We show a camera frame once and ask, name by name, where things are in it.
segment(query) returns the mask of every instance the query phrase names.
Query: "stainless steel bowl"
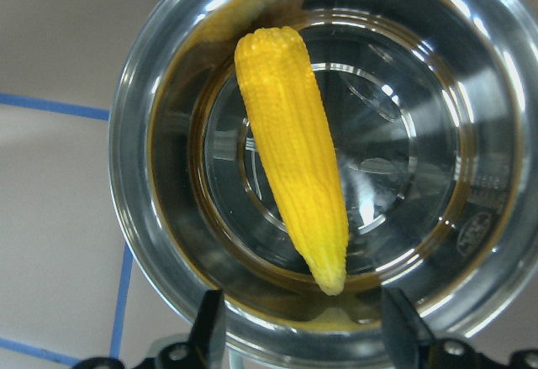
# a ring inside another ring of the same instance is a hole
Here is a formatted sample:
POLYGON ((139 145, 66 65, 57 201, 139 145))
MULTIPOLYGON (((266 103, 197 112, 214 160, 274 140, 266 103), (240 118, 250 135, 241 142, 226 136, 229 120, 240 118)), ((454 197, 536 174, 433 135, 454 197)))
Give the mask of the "stainless steel bowl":
POLYGON ((518 0, 162 0, 110 119, 110 179, 136 260, 192 319, 225 290, 229 346, 277 366, 385 367, 382 285, 471 335, 524 286, 538 239, 538 28, 518 0), (237 40, 309 48, 345 192, 345 291, 294 251, 235 80, 237 40))

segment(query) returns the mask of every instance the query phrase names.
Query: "silver bowl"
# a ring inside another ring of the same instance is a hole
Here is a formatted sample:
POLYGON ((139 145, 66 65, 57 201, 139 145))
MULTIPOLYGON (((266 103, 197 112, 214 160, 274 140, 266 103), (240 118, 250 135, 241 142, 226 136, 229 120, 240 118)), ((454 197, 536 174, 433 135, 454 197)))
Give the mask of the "silver bowl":
POLYGON ((385 367, 381 286, 472 335, 536 266, 538 28, 518 0, 162 0, 126 62, 110 180, 144 273, 193 319, 226 294, 228 344, 275 366, 385 367), (237 40, 304 37, 351 239, 325 296, 291 245, 235 80, 237 40))

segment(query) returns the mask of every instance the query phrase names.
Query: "corn cob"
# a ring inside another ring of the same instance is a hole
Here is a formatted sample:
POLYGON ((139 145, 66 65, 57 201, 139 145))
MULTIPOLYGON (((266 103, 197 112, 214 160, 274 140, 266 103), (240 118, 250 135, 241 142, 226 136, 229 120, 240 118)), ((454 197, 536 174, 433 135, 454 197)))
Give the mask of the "corn cob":
POLYGON ((293 246, 321 290, 340 293, 349 239, 335 148, 309 53, 290 27, 258 29, 235 49, 256 148, 293 246))

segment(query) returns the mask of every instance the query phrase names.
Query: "engraved logo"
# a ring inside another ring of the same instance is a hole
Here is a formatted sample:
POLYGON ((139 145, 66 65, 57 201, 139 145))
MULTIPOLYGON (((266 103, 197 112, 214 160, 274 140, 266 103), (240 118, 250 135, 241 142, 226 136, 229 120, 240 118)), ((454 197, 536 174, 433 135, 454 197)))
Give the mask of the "engraved logo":
POLYGON ((457 251, 464 257, 470 255, 488 232, 491 222, 489 212, 479 212, 470 218, 457 236, 457 251))

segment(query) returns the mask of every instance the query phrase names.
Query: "blue line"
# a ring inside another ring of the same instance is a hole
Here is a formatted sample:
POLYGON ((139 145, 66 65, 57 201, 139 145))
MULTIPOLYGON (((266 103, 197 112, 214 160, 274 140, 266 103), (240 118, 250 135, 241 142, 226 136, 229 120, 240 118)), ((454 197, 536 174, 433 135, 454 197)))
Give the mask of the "blue line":
POLYGON ((22 344, 17 341, 6 340, 5 338, 0 338, 0 347, 5 348, 6 350, 18 352, 20 354, 30 355, 40 359, 46 359, 47 361, 53 361, 67 366, 75 366, 80 361, 80 359, 74 358, 72 356, 67 356, 58 352, 48 351, 43 348, 37 348, 35 346, 22 344))
POLYGON ((121 263, 121 273, 119 275, 118 298, 116 299, 116 312, 114 313, 114 323, 112 327, 112 337, 110 340, 110 356, 119 357, 121 349, 121 339, 124 332, 125 307, 127 305, 127 294, 129 292, 129 282, 133 269, 133 255, 127 244, 124 246, 124 258, 121 263))
POLYGON ((42 98, 27 98, 25 96, 7 93, 0 93, 0 104, 51 111, 52 113, 76 115, 77 117, 85 117, 87 119, 101 119, 103 121, 108 121, 108 116, 110 115, 108 110, 102 108, 60 103, 42 98))

